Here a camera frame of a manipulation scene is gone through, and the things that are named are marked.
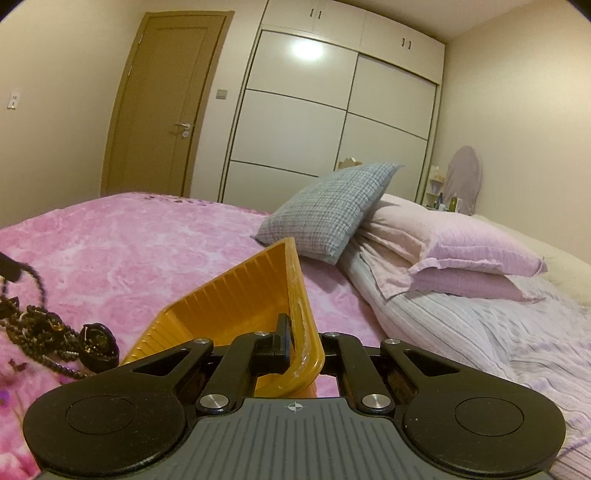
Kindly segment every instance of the door frame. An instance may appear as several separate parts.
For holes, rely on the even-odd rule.
[[[125,89],[127,87],[127,81],[129,79],[129,71],[131,66],[134,63],[135,56],[137,55],[139,44],[141,41],[142,36],[144,35],[144,31],[146,26],[148,25],[148,21],[151,18],[158,18],[158,17],[183,17],[188,15],[201,15],[204,17],[216,16],[216,17],[225,17],[222,25],[222,29],[220,30],[220,34],[217,38],[216,48],[213,51],[212,61],[209,64],[209,70],[207,72],[207,76],[205,78],[205,83],[203,84],[203,91],[201,94],[201,98],[199,100],[199,107],[197,108],[196,117],[194,119],[194,129],[193,129],[193,136],[191,137],[191,144],[189,146],[189,156],[187,157],[187,169],[185,171],[185,176],[183,180],[183,197],[188,197],[191,193],[191,183],[193,181],[193,170],[195,168],[195,160],[197,157],[197,146],[199,144],[199,138],[201,136],[201,130],[203,127],[203,118],[205,116],[205,110],[207,107],[207,101],[209,100],[209,94],[212,89],[213,78],[215,77],[217,71],[217,64],[219,62],[220,54],[222,53],[223,45],[226,41],[226,36],[228,34],[228,29],[230,28],[230,23],[232,22],[232,18],[234,17],[233,11],[214,11],[214,10],[205,10],[205,11],[192,11],[192,10],[178,10],[178,11],[167,11],[167,12],[146,12],[144,17],[142,18],[141,22],[139,23],[138,31],[135,34],[135,38],[133,43],[131,44],[131,49],[129,50],[129,54],[127,56],[127,60],[125,62],[125,66],[123,68],[123,72],[121,73],[121,80],[119,81],[119,87],[117,88],[117,95],[115,96],[115,103],[113,104],[113,112],[111,114],[111,122],[109,123],[109,133],[107,134],[107,141],[105,145],[105,159],[103,161],[103,170],[102,176],[100,180],[100,196],[106,195],[106,187],[107,181],[109,178],[109,171],[111,169],[111,158],[112,158],[112,150],[113,150],[113,138],[115,136],[115,131],[117,127],[117,121],[119,118],[119,111],[121,109],[121,102],[123,101],[123,95],[125,93]]]

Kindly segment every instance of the light switch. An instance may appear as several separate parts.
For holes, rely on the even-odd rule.
[[[16,110],[18,106],[18,101],[21,99],[21,92],[20,90],[15,90],[10,94],[8,99],[8,105],[6,108],[8,110]]]

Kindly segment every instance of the ceiling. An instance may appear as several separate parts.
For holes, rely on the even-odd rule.
[[[533,0],[341,0],[392,18],[442,42]]]

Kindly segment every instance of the orange basket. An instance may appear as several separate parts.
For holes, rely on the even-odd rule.
[[[162,310],[121,362],[127,364],[194,338],[229,345],[243,333],[273,332],[291,319],[291,365],[258,379],[257,397],[316,396],[324,350],[310,310],[296,243],[283,239]]]

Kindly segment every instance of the floral bedspread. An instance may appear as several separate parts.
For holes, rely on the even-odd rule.
[[[48,308],[79,330],[101,322],[121,358],[166,305],[259,252],[250,236],[266,214],[220,203],[143,193],[120,194],[54,210],[0,230],[0,251],[33,265]],[[335,268],[302,259],[319,332],[351,333],[377,346],[385,334],[371,308]],[[32,279],[11,286],[21,304],[38,303]],[[67,378],[31,362],[0,331],[0,479],[38,473],[22,437],[29,405]],[[336,395],[330,379],[319,396]]]

